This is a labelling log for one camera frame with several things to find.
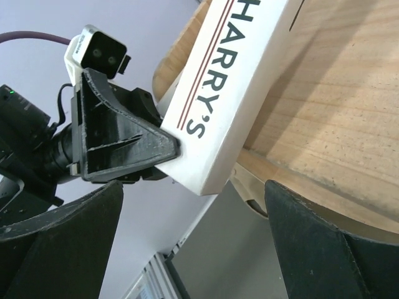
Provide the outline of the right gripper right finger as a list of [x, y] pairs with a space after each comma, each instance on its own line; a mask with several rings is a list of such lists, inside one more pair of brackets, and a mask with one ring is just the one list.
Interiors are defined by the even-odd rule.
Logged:
[[289, 298], [398, 298], [398, 234], [265, 183], [266, 209]]

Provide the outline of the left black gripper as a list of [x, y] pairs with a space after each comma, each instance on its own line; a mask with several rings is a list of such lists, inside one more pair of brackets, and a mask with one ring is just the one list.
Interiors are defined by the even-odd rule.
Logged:
[[162, 130], [149, 92], [127, 90], [94, 69], [84, 69], [80, 91], [71, 100], [67, 123], [62, 102], [59, 117], [50, 116], [11, 87], [1, 87], [1, 172], [26, 186], [55, 186], [81, 178], [100, 184], [157, 181], [156, 165], [180, 155], [180, 142]]

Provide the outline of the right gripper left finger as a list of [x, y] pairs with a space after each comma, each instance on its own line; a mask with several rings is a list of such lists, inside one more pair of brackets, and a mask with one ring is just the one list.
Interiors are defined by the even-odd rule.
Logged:
[[1, 227], [1, 298], [98, 298], [122, 203], [112, 181]]

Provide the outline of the white Harry's box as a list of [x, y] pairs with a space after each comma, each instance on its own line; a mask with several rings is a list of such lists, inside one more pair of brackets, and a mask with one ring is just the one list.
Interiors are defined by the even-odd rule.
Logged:
[[161, 128], [180, 141], [159, 170], [193, 193], [221, 192], [277, 77], [300, 1], [213, 1]]

